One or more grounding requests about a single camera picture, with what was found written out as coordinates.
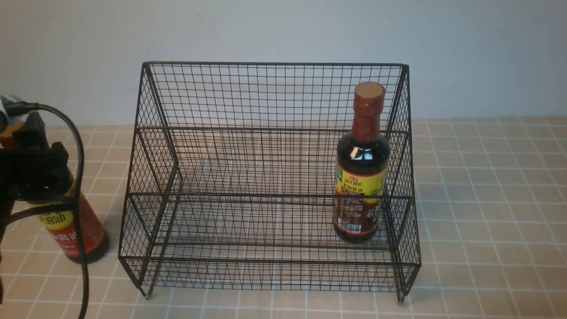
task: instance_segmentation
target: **barcode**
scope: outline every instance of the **barcode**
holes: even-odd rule
[[[342,219],[338,219],[338,225],[340,226],[340,228],[343,228],[344,230],[346,230],[347,232],[351,232],[351,233],[355,233],[355,234],[360,234],[360,229],[361,226],[357,225],[357,224],[349,224],[346,221],[342,220]]]

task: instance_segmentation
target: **black wire rack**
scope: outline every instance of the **black wire rack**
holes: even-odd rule
[[[379,230],[332,227],[339,138],[360,82],[386,88],[391,147]],[[396,291],[421,266],[409,68],[402,64],[146,62],[119,260],[155,286]]]

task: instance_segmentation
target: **red bottle cap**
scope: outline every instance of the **red bottle cap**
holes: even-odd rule
[[[373,117],[384,109],[385,88],[376,82],[362,82],[354,89],[354,112],[359,116]]]

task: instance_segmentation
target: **bottle neck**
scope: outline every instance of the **bottle neck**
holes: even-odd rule
[[[378,140],[380,136],[380,114],[368,117],[354,113],[353,128],[350,131],[357,140]]]

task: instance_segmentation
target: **tiled countertop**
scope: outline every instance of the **tiled countertop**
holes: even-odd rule
[[[132,129],[81,128],[83,192],[111,235],[89,267],[88,318],[567,317],[567,117],[413,123],[423,265],[403,307],[394,293],[164,287],[146,301],[117,262]],[[49,139],[73,151],[66,130]],[[1,249],[0,318],[77,317],[80,269],[38,219],[11,225]]]

